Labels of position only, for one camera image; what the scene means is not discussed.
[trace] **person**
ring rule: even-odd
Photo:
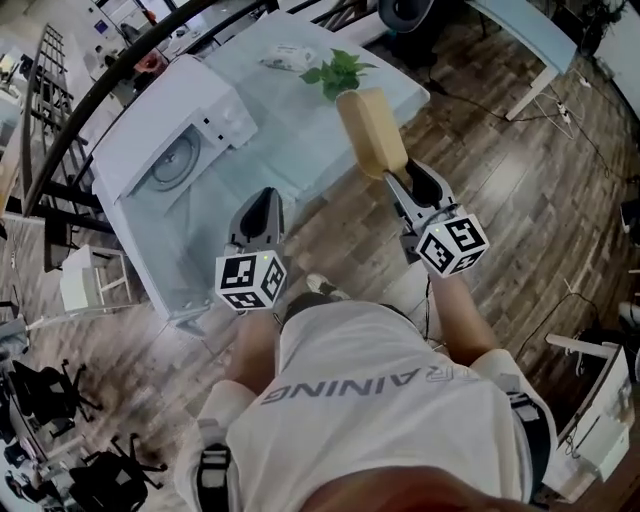
[[[11,489],[11,492],[17,498],[41,505],[47,510],[64,510],[62,498],[54,483],[42,480],[37,463],[34,462],[32,464],[32,470],[33,474],[30,479],[24,474],[21,475],[25,482],[24,484],[21,484],[11,472],[5,475],[5,483]]]
[[[278,333],[242,318],[174,472],[194,511],[524,512],[557,436],[460,276],[431,276],[449,356],[320,275]]]
[[[158,24],[158,17],[156,16],[156,14],[153,11],[150,11],[149,9],[146,9],[144,7],[142,7],[141,9],[142,9],[142,14],[144,14],[144,16],[149,20],[149,24],[152,27],[155,27]]]
[[[128,23],[120,23],[120,31],[129,45],[132,45],[142,35],[137,28]]]
[[[26,81],[29,81],[29,75],[31,75],[32,67],[33,59],[26,54],[22,54],[22,56],[20,57],[20,67],[18,68],[18,73],[20,73]]]

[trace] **white box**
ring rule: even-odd
[[[444,222],[429,224],[416,252],[427,268],[441,277],[471,268],[489,248],[475,215],[461,215]]]
[[[236,311],[273,308],[286,277],[275,251],[216,258],[216,294]]]
[[[134,101],[93,152],[110,200],[115,203],[130,194],[189,125],[222,150],[240,147],[258,131],[235,89],[195,57],[182,55]],[[213,160],[222,150],[206,158]],[[210,163],[200,165],[200,172]]]

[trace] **table leg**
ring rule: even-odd
[[[554,68],[547,66],[538,77],[531,82],[531,90],[524,95],[524,97],[513,107],[507,114],[507,119],[513,121],[513,119],[522,112],[522,109],[526,107],[533,99],[542,92],[542,90],[551,83],[551,81],[558,76],[558,71]]]
[[[127,266],[124,261],[124,255],[120,255],[120,265],[122,266],[122,276],[124,279],[124,286],[127,290],[127,297],[129,298],[129,302],[133,303],[133,296],[131,295],[131,287],[129,286],[129,276],[127,275]]]
[[[608,359],[615,354],[615,350],[610,347],[574,340],[556,334],[547,334],[546,341],[549,345],[555,345],[556,347],[569,349],[573,352],[589,354],[590,356],[601,357],[603,359]]]
[[[35,329],[42,329],[44,327],[50,327],[60,323],[68,322],[70,320],[83,320],[88,318],[95,318],[98,316],[108,315],[114,312],[116,309],[124,309],[137,306],[137,304],[107,304],[104,306],[91,306],[88,308],[72,309],[65,311],[64,314],[54,317],[42,316],[30,325],[27,325],[27,331],[33,331]]]
[[[478,11],[478,16],[480,16],[480,25],[482,25],[482,39],[486,39],[487,27],[484,24],[484,16],[482,16],[482,13],[480,11]]]

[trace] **black rail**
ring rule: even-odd
[[[95,196],[91,196],[89,192],[81,189],[83,177],[85,173],[90,170],[93,158],[91,154],[88,156],[85,154],[82,146],[86,145],[86,141],[80,138],[80,130],[104,99],[107,98],[107,96],[117,86],[118,82],[124,76],[128,75],[133,67],[145,55],[151,52],[175,30],[182,27],[187,21],[205,10],[207,7],[215,4],[217,1],[218,0],[190,0],[188,3],[174,10],[169,16],[160,21],[157,25],[137,39],[133,45],[127,48],[105,71],[100,79],[96,81],[93,87],[85,97],[82,98],[73,111],[69,108],[71,96],[66,90],[64,90],[64,81],[59,83],[59,81],[55,79],[55,75],[57,75],[57,73],[52,73],[52,76],[49,76],[46,71],[39,71],[41,67],[39,59],[41,54],[43,54],[41,53],[41,49],[47,42],[54,47],[56,52],[56,58],[47,56],[51,61],[51,66],[57,66],[56,69],[58,69],[60,73],[64,71],[62,36],[47,25],[39,42],[38,52],[36,53],[31,74],[29,75],[25,111],[23,113],[21,148],[23,202],[20,205],[20,209],[24,216],[36,215],[37,213],[43,214],[44,210],[48,212],[47,209],[51,208],[51,204],[40,204],[42,196],[47,195],[51,198],[50,202],[53,202],[54,210],[57,209],[56,198],[71,202],[76,214],[82,217],[80,219],[76,219],[77,222],[72,222],[73,224],[84,227],[90,226],[90,229],[98,229],[100,231],[110,230],[108,223],[99,220],[95,215],[95,212],[97,211],[97,202],[94,200]],[[319,1],[320,0],[307,0],[290,9],[289,13],[294,14],[300,12]],[[239,21],[242,17],[263,7],[266,8],[268,12],[272,12],[279,8],[278,1],[256,0],[204,33],[197,41],[186,48],[183,53],[195,54],[199,52],[211,42],[215,42],[215,36],[221,31]],[[366,0],[352,0],[348,2],[343,0],[338,2],[337,6],[327,13],[315,18],[313,22],[324,24],[325,28],[335,32],[350,25],[351,23],[354,23],[355,21],[358,21],[359,19],[362,19],[374,11],[375,8],[366,8]],[[31,105],[33,103],[34,88],[38,79],[40,79],[39,105],[41,108],[34,110],[31,108]],[[43,97],[46,96],[45,90],[43,89],[44,85],[49,88],[49,91],[57,91],[58,97],[64,98],[64,101],[61,101],[60,104],[59,115],[58,109],[53,104],[47,104],[47,102],[43,101]],[[44,127],[48,126],[55,135],[53,143],[48,148],[46,147],[46,137],[43,135],[42,138],[45,153],[44,160],[35,172],[32,168],[30,147],[32,117],[40,121],[43,133]],[[77,146],[78,153],[80,154],[79,158],[73,151],[70,151],[70,148],[74,144]],[[75,172],[73,176],[70,176],[65,170],[65,155],[69,155],[72,161],[71,163]],[[51,185],[55,182],[54,175],[59,168],[62,169],[64,182],[58,182],[55,185]],[[12,207],[12,209],[16,208],[15,201],[12,203]],[[78,213],[78,208],[84,208],[85,211],[83,213]],[[87,208],[89,209],[90,214],[92,212],[94,213],[94,218],[87,218]],[[58,217],[62,216],[65,219],[68,219],[71,213],[62,211],[57,212],[56,215]]]

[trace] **wooden floor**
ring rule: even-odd
[[[448,27],[436,48],[440,60],[432,76],[451,94],[502,115],[525,93],[542,63],[496,25],[488,28],[489,37],[482,40],[478,18],[471,14]],[[374,51],[401,67],[383,47]],[[617,303],[632,297],[636,284],[627,269],[637,265],[637,253],[622,232],[618,211],[626,195],[635,192],[620,177],[640,172],[631,118],[589,64],[576,58],[574,66],[601,93],[581,87],[575,73],[554,81],[553,88],[578,114],[584,107],[582,127],[610,172],[575,125],[575,140],[569,140],[545,119],[508,123],[435,93],[403,130],[410,154],[440,172],[484,226],[492,246],[467,279],[502,345],[516,354],[534,334],[519,362],[545,396],[564,378],[569,361],[545,347],[544,335],[573,336],[592,316],[587,303],[572,297],[534,332],[567,285],[592,300],[605,325],[615,327]],[[426,70],[410,74],[427,79]],[[541,104],[553,107],[551,100]],[[529,106],[521,117],[538,115]],[[321,272],[353,297],[399,307],[424,329],[425,272],[420,265],[407,267],[396,236],[400,227],[384,186],[352,171],[292,232],[287,296],[304,289],[305,273]],[[59,275],[42,273],[42,228],[9,223],[7,229],[15,241],[10,239],[2,255],[3,298],[15,283],[28,320],[59,311]],[[85,237],[79,234],[77,241]],[[10,265],[12,251],[17,274]],[[431,312],[430,335],[437,339],[437,317]],[[225,311],[209,314],[207,338],[199,341],[167,326],[145,302],[91,322],[36,331],[24,359],[37,368],[59,365],[63,358],[72,369],[86,363],[82,389],[105,406],[93,423],[80,421],[88,443],[101,448],[115,433],[138,432],[143,458],[171,466],[182,433],[222,375],[233,320]],[[596,498],[598,507],[590,510],[621,509],[633,485],[638,487],[637,467],[622,480],[614,477],[617,487],[595,489],[608,493],[608,500]],[[170,478],[164,481],[165,489],[151,492],[144,510],[185,509]]]

